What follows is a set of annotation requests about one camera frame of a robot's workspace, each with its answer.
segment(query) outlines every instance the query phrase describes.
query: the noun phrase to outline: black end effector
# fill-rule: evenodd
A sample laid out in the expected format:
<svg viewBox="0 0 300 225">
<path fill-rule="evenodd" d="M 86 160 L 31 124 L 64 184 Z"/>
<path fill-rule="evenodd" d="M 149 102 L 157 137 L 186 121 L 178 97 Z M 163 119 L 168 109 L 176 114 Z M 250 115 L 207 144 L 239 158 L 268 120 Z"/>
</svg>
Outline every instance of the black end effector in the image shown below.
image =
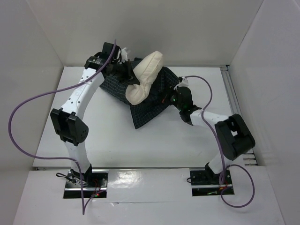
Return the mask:
<svg viewBox="0 0 300 225">
<path fill-rule="evenodd" d="M 136 78 L 133 69 L 131 67 L 130 60 L 123 62 L 122 64 L 109 64 L 105 70 L 106 75 L 117 76 L 118 81 L 121 84 L 138 84 L 140 81 Z"/>
<path fill-rule="evenodd" d="M 235 160 L 255 146 L 255 140 L 251 132 L 238 114 L 230 116 L 225 121 L 218 122 L 215 124 L 215 128 L 223 154 L 229 160 Z M 237 135 L 233 136 L 232 131 L 237 132 Z"/>
<path fill-rule="evenodd" d="M 174 105 L 179 110 L 181 119 L 190 125 L 192 125 L 190 115 L 194 111 L 201 109 L 200 107 L 194 105 L 192 100 L 192 92 L 188 87 L 178 87 L 176 90 L 174 90 L 173 87 L 170 87 L 169 90 L 167 90 L 165 98 L 162 102 L 166 102 L 169 105 Z"/>
<path fill-rule="evenodd" d="M 87 68 L 92 68 L 95 70 L 100 69 L 103 66 L 103 64 L 107 61 L 112 50 L 113 50 L 113 44 L 105 42 L 103 44 L 102 52 L 98 52 L 94 56 L 89 57 L 84 67 L 86 69 Z M 109 75 L 115 75 L 117 76 L 121 84 L 125 84 L 125 83 L 140 84 L 139 80 L 136 78 L 132 70 L 130 61 L 128 60 L 120 64 L 121 61 L 122 61 L 121 48 L 119 46 L 116 46 L 111 60 L 109 61 L 107 66 L 102 70 L 102 74 L 104 78 Z"/>
<path fill-rule="evenodd" d="M 62 109 L 52 109 L 50 117 L 55 133 L 60 136 L 62 141 L 78 146 L 88 136 L 88 126 L 75 114 L 69 114 Z"/>
</svg>

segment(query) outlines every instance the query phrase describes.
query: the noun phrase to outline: cloth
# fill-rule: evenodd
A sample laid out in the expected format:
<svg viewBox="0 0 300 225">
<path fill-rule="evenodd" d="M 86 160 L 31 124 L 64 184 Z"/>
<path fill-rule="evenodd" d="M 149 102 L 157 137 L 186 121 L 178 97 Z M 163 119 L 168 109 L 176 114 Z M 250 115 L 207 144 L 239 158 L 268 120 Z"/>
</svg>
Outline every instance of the cloth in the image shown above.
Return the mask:
<svg viewBox="0 0 300 225">
<path fill-rule="evenodd" d="M 131 61 L 132 69 L 141 61 L 141 59 Z M 138 105 L 132 105 L 128 102 L 125 95 L 128 84 L 120 84 L 116 76 L 107 76 L 100 88 L 129 105 L 134 127 L 138 129 L 168 107 L 168 104 L 161 102 L 164 91 L 170 86 L 176 86 L 178 83 L 178 77 L 169 68 L 163 67 L 152 84 L 148 97 Z"/>
<path fill-rule="evenodd" d="M 134 69 L 133 72 L 140 84 L 128 85 L 126 98 L 132 105 L 138 105 L 145 100 L 150 92 L 151 86 L 163 68 L 164 57 L 159 51 L 146 56 Z"/>
</svg>

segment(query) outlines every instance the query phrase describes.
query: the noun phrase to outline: white wall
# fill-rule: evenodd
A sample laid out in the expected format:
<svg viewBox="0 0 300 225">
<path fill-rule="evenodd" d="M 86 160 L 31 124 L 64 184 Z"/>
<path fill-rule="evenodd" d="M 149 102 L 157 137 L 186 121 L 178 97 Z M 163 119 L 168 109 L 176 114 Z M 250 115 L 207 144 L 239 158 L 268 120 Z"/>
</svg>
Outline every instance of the white wall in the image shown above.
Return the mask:
<svg viewBox="0 0 300 225">
<path fill-rule="evenodd" d="M 300 221 L 300 0 L 265 0 L 230 65 L 287 225 Z"/>
<path fill-rule="evenodd" d="M 27 0 L 65 65 L 115 38 L 167 65 L 229 64 L 263 0 Z"/>
<path fill-rule="evenodd" d="M 33 160 L 10 142 L 7 127 L 13 108 L 23 100 L 56 88 L 62 63 L 24 0 L 0 1 L 0 223 L 12 224 Z M 25 105 L 13 134 L 35 154 L 52 97 Z"/>
</svg>

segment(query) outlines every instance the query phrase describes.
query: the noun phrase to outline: cream fabric object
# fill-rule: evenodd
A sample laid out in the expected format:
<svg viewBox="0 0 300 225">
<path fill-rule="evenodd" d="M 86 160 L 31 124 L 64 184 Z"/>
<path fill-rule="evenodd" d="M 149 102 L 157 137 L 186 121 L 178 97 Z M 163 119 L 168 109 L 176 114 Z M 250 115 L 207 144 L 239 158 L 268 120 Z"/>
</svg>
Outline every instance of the cream fabric object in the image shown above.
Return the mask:
<svg viewBox="0 0 300 225">
<path fill-rule="evenodd" d="M 128 85 L 126 89 L 126 99 L 128 102 L 132 105 L 138 105 L 148 97 L 151 85 L 162 69 L 163 63 L 162 53 L 155 51 L 145 57 L 133 69 L 136 78 L 141 84 Z"/>
</svg>

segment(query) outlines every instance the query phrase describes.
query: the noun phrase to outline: cable connector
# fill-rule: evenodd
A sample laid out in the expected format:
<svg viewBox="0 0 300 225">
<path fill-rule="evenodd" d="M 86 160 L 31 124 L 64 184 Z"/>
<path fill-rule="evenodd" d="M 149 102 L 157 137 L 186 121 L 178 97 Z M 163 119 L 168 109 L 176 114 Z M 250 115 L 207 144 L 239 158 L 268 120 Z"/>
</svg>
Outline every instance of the cable connector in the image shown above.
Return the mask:
<svg viewBox="0 0 300 225">
<path fill-rule="evenodd" d="M 179 84 L 174 87 L 174 90 L 177 90 L 178 87 L 188 87 L 188 79 L 186 77 L 180 76 L 178 79 Z"/>
</svg>

